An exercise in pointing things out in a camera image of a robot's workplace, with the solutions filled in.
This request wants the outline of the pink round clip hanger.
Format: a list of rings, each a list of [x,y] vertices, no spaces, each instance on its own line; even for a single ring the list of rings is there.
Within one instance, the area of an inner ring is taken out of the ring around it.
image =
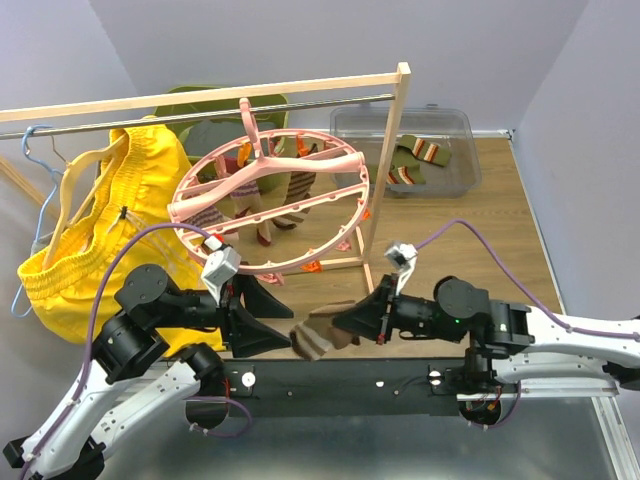
[[[351,152],[358,151],[354,149],[354,147],[352,147],[351,145],[348,144],[348,146]],[[255,153],[252,149],[251,144],[248,142],[243,143],[239,147],[227,150],[219,157],[215,157],[213,154],[220,147],[209,152],[204,157],[202,157],[197,163],[195,163],[191,167],[191,169],[186,173],[183,179],[189,173],[195,173],[198,183],[206,184],[210,182],[210,181],[205,181],[205,182],[199,181],[198,174],[201,173],[205,167],[211,164],[215,164],[216,174],[217,174],[217,177],[215,180],[226,179],[230,177],[230,176],[227,176],[227,177],[222,176],[223,168],[224,168],[223,157],[226,154],[231,153],[232,150],[237,149],[236,158],[237,158],[237,164],[240,167],[240,170],[248,166],[255,159]],[[265,138],[262,141],[262,147],[263,149],[265,149],[265,151],[269,155],[273,155],[277,157],[300,158],[302,156],[307,156],[309,154],[314,154],[323,150],[327,150],[329,149],[330,146],[323,140],[320,140],[314,137],[308,138],[308,137],[302,137],[300,135],[297,135],[295,137],[274,136],[272,138]],[[279,173],[279,174],[288,174],[288,179],[285,180],[285,182],[275,190],[269,193],[260,193],[261,200],[263,203],[263,210],[261,212],[285,206],[284,199],[287,193],[291,173],[292,172]],[[339,190],[345,187],[349,187],[351,185],[355,185],[359,183],[359,181],[360,181],[360,177],[356,172],[316,173],[315,183],[313,184],[310,190],[310,195],[311,195],[310,198],[316,197],[322,194],[326,194],[334,190]],[[230,194],[222,198],[217,203],[213,205],[209,205],[204,208],[206,209],[210,206],[215,206],[217,209],[219,209],[220,212],[224,215],[224,221],[221,223],[240,219],[240,218],[234,217],[234,205],[232,203]],[[176,198],[176,195],[174,193],[173,199],[171,200],[170,204],[175,200],[175,198]],[[351,195],[351,196],[341,198],[335,202],[325,203],[325,204],[310,208],[310,212],[307,215],[306,220],[302,224],[300,224],[297,228],[292,230],[280,230],[276,228],[272,222],[274,218],[267,221],[266,223],[269,226],[272,241],[279,234],[290,235],[295,230],[299,230],[303,233],[311,234],[312,239],[308,243],[299,243],[298,245],[296,245],[293,252],[285,254],[280,259],[263,257],[260,260],[254,260],[254,261],[247,260],[244,263],[244,265],[262,265],[267,262],[280,263],[280,262],[285,262],[305,254],[311,248],[318,247],[324,244],[330,238],[334,237],[338,233],[339,228],[345,225],[353,217],[353,214],[356,208],[357,208],[357,198],[356,196]],[[207,256],[209,255],[210,249],[204,244],[203,241],[197,239],[194,233],[188,231],[185,228],[185,225],[188,224],[188,223],[185,223],[186,219],[183,219],[183,220],[171,219],[171,220],[179,225],[179,228],[177,230],[177,235],[178,235],[178,238],[181,240],[182,244],[186,247],[188,253],[194,259],[200,262],[204,262]],[[255,232],[256,234],[256,225],[247,225],[238,229],[230,230],[223,234],[216,234],[211,232],[210,230],[211,227],[215,225],[204,228],[203,230],[207,231],[212,235],[225,236],[225,237],[231,237],[232,235],[238,234],[238,233]],[[320,270],[321,268],[322,266],[320,265],[319,261],[313,261],[297,269],[313,271],[313,270]],[[258,274],[258,275],[276,276],[278,274],[282,274],[282,273],[268,273],[268,274]]]

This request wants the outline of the green striped sock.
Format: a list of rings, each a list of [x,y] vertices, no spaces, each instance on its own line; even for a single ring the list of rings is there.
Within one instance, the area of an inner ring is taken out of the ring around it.
[[[392,156],[386,181],[394,185],[424,185],[421,162],[405,149],[396,150]]]
[[[414,135],[403,135],[396,144],[396,152],[411,159],[446,167],[452,157],[449,149]]]

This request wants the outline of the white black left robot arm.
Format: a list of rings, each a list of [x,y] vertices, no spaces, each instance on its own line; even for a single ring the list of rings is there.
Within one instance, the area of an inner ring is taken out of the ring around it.
[[[236,358],[283,349],[290,342],[263,324],[293,312],[253,276],[233,275],[215,298],[182,290],[160,266],[146,264],[126,277],[115,295],[120,309],[101,327],[64,399],[28,437],[6,444],[3,454],[23,479],[95,479],[114,448],[169,406],[190,397],[226,403],[229,382],[213,347],[194,342],[150,386],[124,402],[118,397],[141,378],[169,344],[159,330],[214,327]]]

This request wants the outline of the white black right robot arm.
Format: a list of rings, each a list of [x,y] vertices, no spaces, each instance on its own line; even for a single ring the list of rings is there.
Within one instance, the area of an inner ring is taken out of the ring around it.
[[[433,299],[398,292],[386,275],[374,291],[336,315],[334,327],[378,344],[403,340],[469,342],[446,382],[463,394],[546,378],[614,380],[639,388],[639,321],[546,312],[496,300],[457,277],[441,279]]]

